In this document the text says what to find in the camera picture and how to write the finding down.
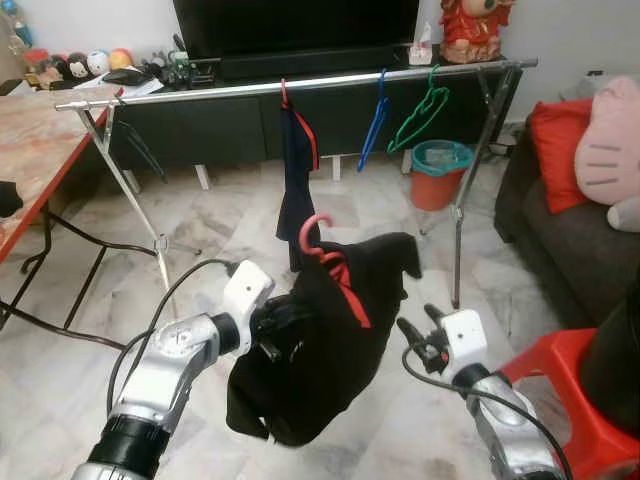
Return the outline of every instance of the trash bin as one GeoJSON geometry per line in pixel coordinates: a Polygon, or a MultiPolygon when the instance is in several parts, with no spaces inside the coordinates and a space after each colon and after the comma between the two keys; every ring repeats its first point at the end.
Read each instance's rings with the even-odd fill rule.
{"type": "Polygon", "coordinates": [[[429,140],[416,145],[411,158],[411,201],[435,211],[451,202],[473,152],[457,142],[429,140]]]}

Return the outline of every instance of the clothing rack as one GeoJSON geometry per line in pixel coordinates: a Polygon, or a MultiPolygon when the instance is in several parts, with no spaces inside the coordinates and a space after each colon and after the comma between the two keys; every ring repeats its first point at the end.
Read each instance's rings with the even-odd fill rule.
{"type": "MultiPolygon", "coordinates": [[[[460,306],[460,269],[462,255],[462,224],[464,222],[464,204],[469,194],[469,189],[473,183],[475,175],[478,171],[483,156],[488,151],[488,145],[491,136],[495,130],[496,124],[504,113],[505,105],[511,91],[514,80],[518,78],[518,74],[524,68],[533,68],[538,65],[537,58],[527,60],[498,60],[485,63],[474,63],[468,65],[448,65],[439,67],[434,71],[432,67],[411,68],[406,70],[397,70],[387,72],[385,74],[385,83],[396,82],[401,80],[411,80],[419,78],[427,78],[431,72],[435,77],[451,77],[456,75],[468,75],[476,73],[480,83],[483,100],[487,106],[487,117],[480,135],[480,139],[476,145],[475,155],[471,166],[465,172],[463,180],[458,188],[455,200],[452,204],[452,216],[456,223],[455,233],[455,258],[453,273],[453,289],[452,289],[452,305],[454,308],[460,306]],[[501,72],[500,81],[494,95],[491,94],[485,74],[488,72],[501,72]]],[[[296,90],[315,90],[322,88],[336,88],[355,85],[368,85],[377,83],[380,73],[366,73],[358,75],[341,75],[328,76],[323,78],[313,78],[308,80],[295,80],[287,82],[288,91],[296,90]]],[[[135,193],[127,182],[123,173],[114,162],[109,153],[109,144],[111,141],[111,133],[113,131],[113,119],[115,109],[118,107],[126,107],[129,105],[146,105],[152,103],[170,103],[184,102],[195,100],[210,100],[232,97],[249,97],[265,94],[279,93],[281,90],[280,82],[263,83],[254,85],[241,85],[235,87],[210,88],[206,90],[192,90],[185,92],[171,92],[144,95],[140,97],[131,97],[126,99],[107,98],[97,101],[77,101],[61,105],[56,105],[58,111],[75,111],[82,120],[87,132],[96,144],[98,151],[102,155],[105,163],[111,170],[116,181],[122,188],[131,203],[132,207],[140,217],[140,220],[148,230],[154,241],[154,249],[157,252],[157,259],[162,278],[166,288],[169,288],[169,274],[165,262],[165,253],[171,246],[171,242],[167,237],[160,235],[153,227],[149,217],[138,202],[135,193]],[[107,121],[104,133],[101,134],[91,116],[92,109],[107,109],[107,121]]]]}

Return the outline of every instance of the blue hanger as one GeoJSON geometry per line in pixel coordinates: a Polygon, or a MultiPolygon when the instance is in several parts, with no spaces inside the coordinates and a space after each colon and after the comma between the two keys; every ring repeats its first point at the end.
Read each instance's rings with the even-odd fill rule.
{"type": "Polygon", "coordinates": [[[380,73],[380,79],[378,80],[378,105],[376,106],[376,114],[373,117],[371,126],[369,127],[369,133],[367,133],[367,139],[364,141],[364,146],[362,147],[360,161],[358,162],[358,172],[361,172],[364,169],[367,160],[369,160],[369,155],[371,154],[371,150],[373,150],[373,145],[376,143],[376,138],[378,138],[382,124],[387,119],[387,115],[389,113],[389,103],[391,103],[391,100],[384,96],[385,73],[387,73],[386,68],[382,70],[380,73]]]}

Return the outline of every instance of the black cloth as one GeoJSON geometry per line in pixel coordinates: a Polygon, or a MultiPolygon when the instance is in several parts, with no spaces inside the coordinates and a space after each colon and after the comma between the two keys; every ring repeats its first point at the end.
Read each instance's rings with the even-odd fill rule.
{"type": "Polygon", "coordinates": [[[14,182],[0,181],[0,218],[10,217],[22,208],[22,199],[14,182]]]}
{"type": "MultiPolygon", "coordinates": [[[[309,172],[318,167],[318,145],[309,124],[286,98],[281,120],[285,193],[276,237],[289,242],[289,266],[292,272],[298,272],[306,257],[300,250],[298,234],[302,224],[315,213],[309,192],[309,172]]],[[[320,230],[316,225],[309,232],[309,243],[315,245],[319,241],[320,230]]]]}
{"type": "Polygon", "coordinates": [[[321,243],[347,260],[352,289],[372,328],[362,328],[327,267],[309,261],[290,292],[314,313],[271,338],[282,355],[271,361],[259,346],[239,358],[228,383],[227,425],[288,446],[313,440],[371,382],[391,327],[406,298],[402,272],[421,277],[415,239],[382,235],[356,245],[321,243]]]}

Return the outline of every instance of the black jacket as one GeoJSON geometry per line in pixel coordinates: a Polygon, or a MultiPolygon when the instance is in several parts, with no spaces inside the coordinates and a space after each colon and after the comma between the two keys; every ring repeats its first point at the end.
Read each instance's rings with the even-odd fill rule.
{"type": "Polygon", "coordinates": [[[269,360],[255,346],[231,372],[227,424],[237,432],[265,439],[271,433],[289,446],[313,440],[375,376],[406,298],[402,272],[421,277],[415,239],[406,233],[357,245],[319,246],[345,255],[352,290],[372,328],[361,327],[325,266],[317,261],[305,265],[290,296],[313,316],[269,339],[281,352],[279,360],[269,360]]]}

